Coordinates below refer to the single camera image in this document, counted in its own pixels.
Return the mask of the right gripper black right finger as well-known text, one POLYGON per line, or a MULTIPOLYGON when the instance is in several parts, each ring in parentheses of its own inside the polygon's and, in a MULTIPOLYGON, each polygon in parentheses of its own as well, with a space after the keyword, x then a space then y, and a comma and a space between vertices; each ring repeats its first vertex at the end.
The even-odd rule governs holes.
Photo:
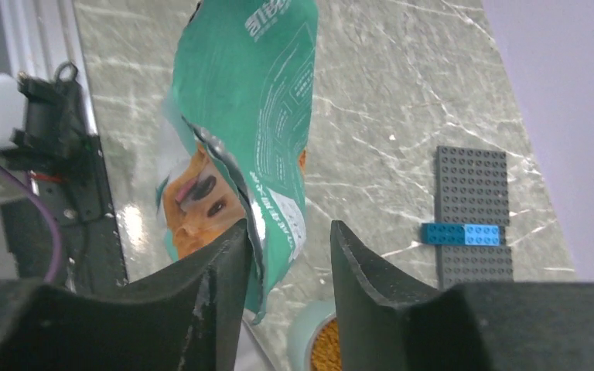
POLYGON ((594 283, 439 291, 340 220, 331 224, 330 253, 345 370, 594 370, 594 283))

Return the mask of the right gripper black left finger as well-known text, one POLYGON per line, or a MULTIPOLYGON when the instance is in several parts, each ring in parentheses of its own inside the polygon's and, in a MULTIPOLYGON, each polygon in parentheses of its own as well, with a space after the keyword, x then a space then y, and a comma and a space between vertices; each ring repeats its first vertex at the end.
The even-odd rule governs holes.
POLYGON ((108 296, 0 280, 0 370, 232 370, 252 261, 240 220, 108 296))

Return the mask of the green pet food bag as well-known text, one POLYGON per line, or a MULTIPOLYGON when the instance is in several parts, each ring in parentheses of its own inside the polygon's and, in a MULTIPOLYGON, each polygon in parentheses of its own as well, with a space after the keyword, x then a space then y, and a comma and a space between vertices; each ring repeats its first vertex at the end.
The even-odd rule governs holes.
POLYGON ((162 102, 155 203, 168 254, 181 260, 244 220, 255 323, 307 240, 317 29, 314 1, 201 1, 162 102))

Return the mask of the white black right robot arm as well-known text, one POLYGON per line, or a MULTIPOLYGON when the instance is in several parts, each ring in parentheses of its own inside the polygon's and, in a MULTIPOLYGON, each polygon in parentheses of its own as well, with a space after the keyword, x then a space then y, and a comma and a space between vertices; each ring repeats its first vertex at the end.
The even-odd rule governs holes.
MULTIPOLYGON (((72 158, 75 80, 0 73, 0 149, 72 158)), ((247 276, 268 225, 241 221, 111 298, 0 280, 0 370, 232 370, 247 276)), ((461 284, 439 292, 331 226, 348 370, 594 370, 594 284, 461 284)))

